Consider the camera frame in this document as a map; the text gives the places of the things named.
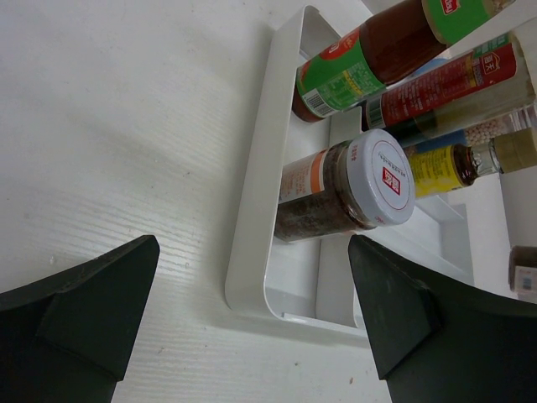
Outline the green label chili sauce bottle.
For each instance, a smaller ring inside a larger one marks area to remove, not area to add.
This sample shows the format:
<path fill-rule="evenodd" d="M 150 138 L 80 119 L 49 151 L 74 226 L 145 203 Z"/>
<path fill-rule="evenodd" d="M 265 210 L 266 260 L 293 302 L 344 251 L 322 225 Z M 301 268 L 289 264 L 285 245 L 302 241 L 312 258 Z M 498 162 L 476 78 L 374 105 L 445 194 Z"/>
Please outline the green label chili sauce bottle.
<path fill-rule="evenodd" d="M 308 123 L 343 112 L 403 80 L 511 4 L 482 0 L 397 3 L 297 68 L 292 111 Z"/>

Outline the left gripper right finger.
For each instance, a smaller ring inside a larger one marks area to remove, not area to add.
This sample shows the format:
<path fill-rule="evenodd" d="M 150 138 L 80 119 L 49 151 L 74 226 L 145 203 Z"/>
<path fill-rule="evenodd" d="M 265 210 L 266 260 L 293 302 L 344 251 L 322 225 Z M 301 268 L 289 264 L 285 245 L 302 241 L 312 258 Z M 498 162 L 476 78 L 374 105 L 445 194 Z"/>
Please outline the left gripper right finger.
<path fill-rule="evenodd" d="M 362 235 L 350 239 L 348 256 L 392 401 L 535 401 L 535 304 L 467 285 Z"/>

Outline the small yellow label bottle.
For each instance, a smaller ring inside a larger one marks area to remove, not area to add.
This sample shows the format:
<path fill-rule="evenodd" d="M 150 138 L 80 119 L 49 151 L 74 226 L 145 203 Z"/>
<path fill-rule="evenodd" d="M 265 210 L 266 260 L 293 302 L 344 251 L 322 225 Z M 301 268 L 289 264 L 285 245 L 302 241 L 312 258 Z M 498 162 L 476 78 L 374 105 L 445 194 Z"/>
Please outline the small yellow label bottle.
<path fill-rule="evenodd" d="M 536 130 L 506 133 L 483 144 L 453 144 L 409 157 L 415 197 L 420 199 L 469 187 L 491 174 L 536 166 Z"/>

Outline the tall dark soy sauce bottle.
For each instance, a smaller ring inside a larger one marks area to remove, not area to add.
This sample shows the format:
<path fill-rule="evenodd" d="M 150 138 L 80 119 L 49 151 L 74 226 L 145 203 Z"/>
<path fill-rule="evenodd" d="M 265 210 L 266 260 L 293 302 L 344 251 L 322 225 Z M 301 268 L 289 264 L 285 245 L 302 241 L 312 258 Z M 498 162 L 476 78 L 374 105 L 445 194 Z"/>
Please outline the tall dark soy sauce bottle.
<path fill-rule="evenodd" d="M 403 146 L 526 107 L 536 99 L 536 25 L 529 21 L 362 103 L 362 128 Z"/>

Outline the light spice jar white lid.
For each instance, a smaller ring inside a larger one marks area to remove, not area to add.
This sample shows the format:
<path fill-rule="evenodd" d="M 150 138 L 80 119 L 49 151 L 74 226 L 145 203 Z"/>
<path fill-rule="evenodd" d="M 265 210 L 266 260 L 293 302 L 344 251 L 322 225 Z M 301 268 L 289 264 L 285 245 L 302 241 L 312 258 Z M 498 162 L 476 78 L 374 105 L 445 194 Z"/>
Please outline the light spice jar white lid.
<path fill-rule="evenodd" d="M 508 284 L 518 294 L 536 294 L 536 247 L 515 245 L 508 261 Z"/>

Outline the dark spice jar white lid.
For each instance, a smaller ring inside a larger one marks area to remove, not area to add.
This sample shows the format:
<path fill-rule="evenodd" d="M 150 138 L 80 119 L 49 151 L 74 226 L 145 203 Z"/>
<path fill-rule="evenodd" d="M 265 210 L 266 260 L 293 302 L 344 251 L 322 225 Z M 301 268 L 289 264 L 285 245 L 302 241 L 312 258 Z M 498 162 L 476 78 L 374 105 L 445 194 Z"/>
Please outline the dark spice jar white lid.
<path fill-rule="evenodd" d="M 369 130 L 282 170 L 274 235 L 287 243 L 407 222 L 415 186 L 395 138 Z"/>

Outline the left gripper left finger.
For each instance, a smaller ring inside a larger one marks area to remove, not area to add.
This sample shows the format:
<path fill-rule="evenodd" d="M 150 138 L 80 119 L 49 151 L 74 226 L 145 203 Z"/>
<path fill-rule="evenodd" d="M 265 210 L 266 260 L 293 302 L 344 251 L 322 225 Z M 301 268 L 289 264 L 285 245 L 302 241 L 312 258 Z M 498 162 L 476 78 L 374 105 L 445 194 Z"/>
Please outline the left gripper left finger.
<path fill-rule="evenodd" d="M 143 235 L 1 294 L 3 402 L 109 402 L 123 381 L 159 261 Z"/>

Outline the blue label white canister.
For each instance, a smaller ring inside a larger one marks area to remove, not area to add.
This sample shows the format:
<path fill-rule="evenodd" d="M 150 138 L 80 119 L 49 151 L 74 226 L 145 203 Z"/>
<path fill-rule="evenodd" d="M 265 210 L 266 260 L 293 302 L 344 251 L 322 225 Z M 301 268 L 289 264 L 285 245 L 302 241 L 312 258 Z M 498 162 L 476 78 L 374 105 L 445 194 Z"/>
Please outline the blue label white canister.
<path fill-rule="evenodd" d="M 415 145 L 404 147 L 407 155 L 420 154 L 433 149 L 443 148 L 453 144 L 473 146 L 487 143 L 497 136 L 514 133 L 522 129 L 536 126 L 536 105 L 519 109 L 499 118 L 476 124 L 469 128 L 457 130 L 439 138 L 429 139 Z"/>

